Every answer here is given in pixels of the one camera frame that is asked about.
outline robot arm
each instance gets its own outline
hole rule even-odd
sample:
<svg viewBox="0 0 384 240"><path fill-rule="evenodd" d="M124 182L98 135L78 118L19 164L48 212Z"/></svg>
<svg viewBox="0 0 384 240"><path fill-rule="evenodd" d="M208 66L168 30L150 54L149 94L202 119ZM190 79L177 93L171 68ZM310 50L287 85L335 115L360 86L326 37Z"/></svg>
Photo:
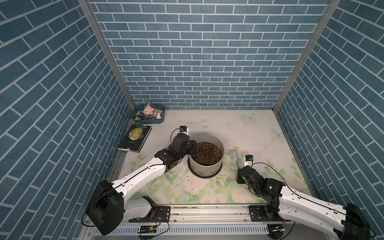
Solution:
<svg viewBox="0 0 384 240"><path fill-rule="evenodd" d="M243 180L255 195L267 201L265 211L272 221L292 220L340 240L370 238L368 221L353 204L342 206L322 201L290 188L285 182L263 178L251 166L239 169L237 179Z"/></svg>
<svg viewBox="0 0 384 240"><path fill-rule="evenodd" d="M142 218L156 208L157 205L147 196L133 201L128 199L147 183L175 167L186 155L195 154L196 142L189 139L188 132L187 127L180 126L172 144L157 152L144 166L112 183L103 180L96 186L86 214L101 234L113 231L126 215L127 219Z"/></svg>

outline gray plant pot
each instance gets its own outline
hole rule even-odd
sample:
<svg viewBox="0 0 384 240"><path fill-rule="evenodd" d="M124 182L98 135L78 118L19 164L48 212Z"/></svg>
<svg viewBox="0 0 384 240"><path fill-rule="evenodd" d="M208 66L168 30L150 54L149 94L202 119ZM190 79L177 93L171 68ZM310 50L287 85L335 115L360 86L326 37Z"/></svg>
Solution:
<svg viewBox="0 0 384 240"><path fill-rule="evenodd" d="M201 177L201 178L210 178L210 177L213 177L216 174L218 174L221 170L222 165L223 165L223 158L224 158L224 145L223 145L223 143L217 137L215 137L213 135L209 135L209 134L203 134L203 135L197 136L193 140L195 140L197 143L210 142L210 143L215 144L221 150L222 156L221 156L220 161L218 161L214 165L204 166L204 165L200 165L197 162L195 162L193 160L192 156L189 155L188 156L188 167L191 170L191 172L193 174L195 174L196 176Z"/></svg>

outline book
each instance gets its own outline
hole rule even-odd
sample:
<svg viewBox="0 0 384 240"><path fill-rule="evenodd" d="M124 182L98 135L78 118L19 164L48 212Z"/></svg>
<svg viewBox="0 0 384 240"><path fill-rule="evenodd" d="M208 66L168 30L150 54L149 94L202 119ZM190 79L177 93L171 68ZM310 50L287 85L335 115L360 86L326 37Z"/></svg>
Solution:
<svg viewBox="0 0 384 240"><path fill-rule="evenodd" d="M118 149L123 151L140 152L151 129L151 125L138 123L132 124Z"/></svg>

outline floral tablecloth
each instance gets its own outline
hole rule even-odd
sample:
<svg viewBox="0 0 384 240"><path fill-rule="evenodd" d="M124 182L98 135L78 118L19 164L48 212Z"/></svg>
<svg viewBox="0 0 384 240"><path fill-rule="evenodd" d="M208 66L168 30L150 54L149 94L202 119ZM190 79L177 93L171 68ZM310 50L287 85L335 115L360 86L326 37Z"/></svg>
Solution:
<svg viewBox="0 0 384 240"><path fill-rule="evenodd" d="M140 153L128 152L120 177L124 177L149 161L154 154L170 144L171 132L185 125L190 137L211 134L224 143L223 167L209 179L196 177L183 160L166 174L152 180L131 199L148 195L158 204L234 204L264 203L248 191L245 184L236 183L237 165L233 151L243 158L252 154L254 162L264 162L277 170L288 185L310 194L271 110L204 111L167 110L165 121L153 124L152 131ZM263 177L282 180L264 164L253 166Z"/></svg>

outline blue brick wall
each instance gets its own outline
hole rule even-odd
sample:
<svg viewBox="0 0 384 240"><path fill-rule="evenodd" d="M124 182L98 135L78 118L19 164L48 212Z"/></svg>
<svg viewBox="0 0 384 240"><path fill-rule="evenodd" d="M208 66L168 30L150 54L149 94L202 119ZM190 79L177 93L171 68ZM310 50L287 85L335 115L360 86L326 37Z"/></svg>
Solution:
<svg viewBox="0 0 384 240"><path fill-rule="evenodd" d="M76 0L0 1L0 239L73 239L129 106Z"/></svg>
<svg viewBox="0 0 384 240"><path fill-rule="evenodd" d="M317 197L384 239L384 1L342 0L277 116Z"/></svg>
<svg viewBox="0 0 384 240"><path fill-rule="evenodd" d="M268 108L329 0L91 0L136 103Z"/></svg>

